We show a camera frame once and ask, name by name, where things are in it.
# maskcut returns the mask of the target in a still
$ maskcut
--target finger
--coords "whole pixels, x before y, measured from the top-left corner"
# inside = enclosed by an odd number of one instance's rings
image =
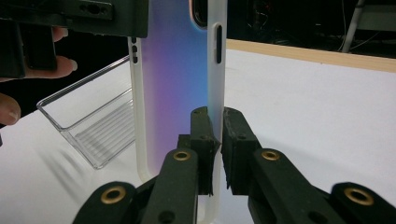
[[[21,117],[21,108],[13,98],[0,93],[0,123],[15,124]]]
[[[73,71],[76,71],[78,65],[75,61],[65,58],[64,56],[56,56],[56,63],[58,64],[55,71],[33,70],[26,67],[25,77],[43,77],[43,78],[58,78],[66,77]]]
[[[66,28],[61,28],[61,27],[52,27],[52,33],[53,33],[53,42],[61,40],[63,37],[67,37],[69,35],[69,32]]]

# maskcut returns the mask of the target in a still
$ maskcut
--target clear plastic container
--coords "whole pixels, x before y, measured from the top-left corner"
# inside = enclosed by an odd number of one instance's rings
[[[37,104],[58,132],[95,169],[103,168],[134,141],[131,74],[129,66],[119,66],[123,63],[129,63],[129,57]]]

